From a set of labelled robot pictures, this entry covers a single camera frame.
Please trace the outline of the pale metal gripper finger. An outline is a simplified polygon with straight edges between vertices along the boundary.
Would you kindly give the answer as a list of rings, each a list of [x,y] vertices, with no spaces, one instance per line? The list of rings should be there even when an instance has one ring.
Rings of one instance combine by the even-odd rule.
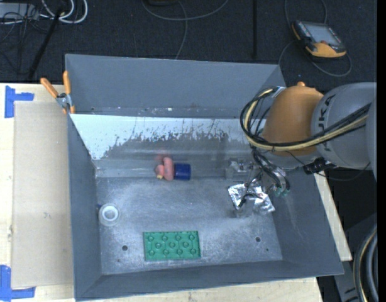
[[[246,213],[246,193],[247,186],[245,183],[234,184],[228,187],[228,194],[234,208],[234,215],[238,218],[243,217]]]
[[[267,193],[255,193],[253,197],[253,211],[255,213],[273,213],[275,211],[275,207]]]

